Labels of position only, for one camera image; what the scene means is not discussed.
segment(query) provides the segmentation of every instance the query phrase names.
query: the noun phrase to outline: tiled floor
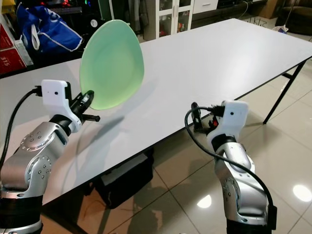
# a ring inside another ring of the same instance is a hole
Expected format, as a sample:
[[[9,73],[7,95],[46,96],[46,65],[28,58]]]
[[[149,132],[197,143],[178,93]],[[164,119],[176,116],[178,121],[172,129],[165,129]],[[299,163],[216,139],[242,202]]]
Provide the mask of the tiled floor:
[[[308,234],[312,233],[312,201],[300,200],[293,188],[303,185],[312,191],[312,61],[268,124],[262,125],[286,82],[278,77],[242,98],[249,103],[250,113],[240,142],[278,207],[273,233]],[[83,201],[78,224],[91,234],[225,234],[222,190],[212,158],[186,132],[157,145],[154,157],[154,178],[149,184],[111,211],[93,192]],[[197,205],[203,198],[206,208]],[[67,233],[48,219],[43,222],[43,233]]]

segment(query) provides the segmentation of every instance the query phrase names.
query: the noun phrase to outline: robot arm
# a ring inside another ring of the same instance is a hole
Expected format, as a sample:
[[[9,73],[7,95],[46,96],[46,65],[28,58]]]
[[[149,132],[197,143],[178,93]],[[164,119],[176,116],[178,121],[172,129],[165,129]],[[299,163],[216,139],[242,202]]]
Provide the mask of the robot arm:
[[[0,233],[41,232],[42,198],[54,162],[62,156],[72,132],[79,131],[86,120],[99,121],[99,117],[83,114],[93,91],[71,100],[70,85],[65,81],[44,80],[41,89],[52,118],[24,137],[2,167]]]
[[[192,104],[192,109],[197,107],[196,103]],[[243,145],[236,141],[247,119],[247,103],[224,101],[221,106],[210,110],[214,118],[209,128],[201,123],[199,109],[192,112],[194,130],[207,135],[208,145],[218,156],[234,161],[254,173],[254,162]],[[272,233],[276,225],[276,210],[274,207],[271,216],[268,216],[267,195],[262,186],[245,170],[220,157],[215,157],[214,171],[222,186],[227,233]]]

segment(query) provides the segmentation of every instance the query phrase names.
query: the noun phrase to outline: green plate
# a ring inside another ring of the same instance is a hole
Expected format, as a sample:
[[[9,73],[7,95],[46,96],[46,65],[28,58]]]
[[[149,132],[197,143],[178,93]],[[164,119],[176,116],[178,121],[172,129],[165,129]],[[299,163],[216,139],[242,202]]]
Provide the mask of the green plate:
[[[90,38],[80,64],[81,92],[95,93],[91,108],[123,103],[139,89],[143,76],[143,55],[132,29],[121,20],[102,25]]]

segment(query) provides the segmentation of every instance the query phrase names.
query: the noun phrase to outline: black table leg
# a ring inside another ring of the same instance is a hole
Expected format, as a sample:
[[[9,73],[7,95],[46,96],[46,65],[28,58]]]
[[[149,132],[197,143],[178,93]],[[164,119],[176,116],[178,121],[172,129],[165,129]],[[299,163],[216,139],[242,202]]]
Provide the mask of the black table leg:
[[[111,212],[111,209],[106,207],[105,210],[104,210],[103,216],[102,216],[102,220],[101,220],[101,222],[99,224],[99,228],[98,228],[97,234],[102,234],[104,232],[105,226],[106,226],[106,223],[108,221],[110,212]]]
[[[273,114],[273,112],[275,111],[275,109],[277,108],[277,106],[279,105],[279,103],[281,102],[281,100],[283,99],[284,95],[287,93],[288,89],[290,88],[290,86],[292,85],[294,79],[297,77],[297,75],[299,74],[299,72],[301,71],[302,67],[304,66],[304,64],[306,63],[306,60],[303,61],[302,63],[300,63],[297,66],[297,69],[295,70],[295,72],[293,73],[293,75],[290,75],[288,73],[284,73],[283,76],[288,78],[289,81],[286,84],[286,87],[284,88],[284,90],[282,91],[281,95],[279,96],[279,98],[277,99],[276,103],[274,104],[273,108],[270,110],[268,116],[265,118],[265,120],[263,121],[263,124],[266,124],[271,115]]]
[[[78,217],[87,186],[77,188],[45,204],[41,213],[73,234],[88,234],[78,224]]]

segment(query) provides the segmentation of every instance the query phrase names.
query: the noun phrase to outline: shelf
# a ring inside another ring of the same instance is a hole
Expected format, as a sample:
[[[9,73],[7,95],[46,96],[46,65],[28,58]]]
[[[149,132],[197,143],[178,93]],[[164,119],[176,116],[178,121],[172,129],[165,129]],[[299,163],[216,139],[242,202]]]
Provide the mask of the shelf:
[[[268,0],[260,0],[253,3],[249,2],[248,7],[251,9],[254,6],[265,5],[267,1]],[[222,9],[215,9],[212,11],[193,14],[191,29],[202,27],[222,20],[239,17],[240,14],[243,14],[245,10],[246,4],[242,2],[240,4]]]

